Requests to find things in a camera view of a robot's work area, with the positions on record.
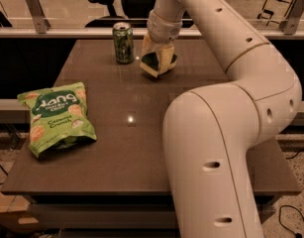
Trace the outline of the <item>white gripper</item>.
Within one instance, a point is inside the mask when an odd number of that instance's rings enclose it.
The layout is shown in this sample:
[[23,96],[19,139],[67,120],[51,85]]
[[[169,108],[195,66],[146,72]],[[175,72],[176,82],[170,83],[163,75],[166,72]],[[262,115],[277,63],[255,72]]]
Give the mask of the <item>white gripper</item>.
[[[154,43],[165,44],[178,38],[182,22],[168,22],[156,14],[154,10],[150,11],[147,21],[148,33],[144,35],[142,45],[142,59],[154,52]],[[164,74],[174,68],[175,62],[173,44],[161,45],[157,51],[158,74]]]

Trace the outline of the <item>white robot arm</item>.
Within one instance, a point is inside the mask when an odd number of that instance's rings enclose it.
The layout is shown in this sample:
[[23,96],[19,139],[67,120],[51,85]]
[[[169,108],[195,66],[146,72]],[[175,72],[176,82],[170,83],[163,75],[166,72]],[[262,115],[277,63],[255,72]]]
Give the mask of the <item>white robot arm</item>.
[[264,238],[247,151],[294,119],[299,78],[225,0],[156,0],[148,19],[152,41],[175,40],[183,15],[228,80],[182,93],[164,115],[163,151],[181,238]]

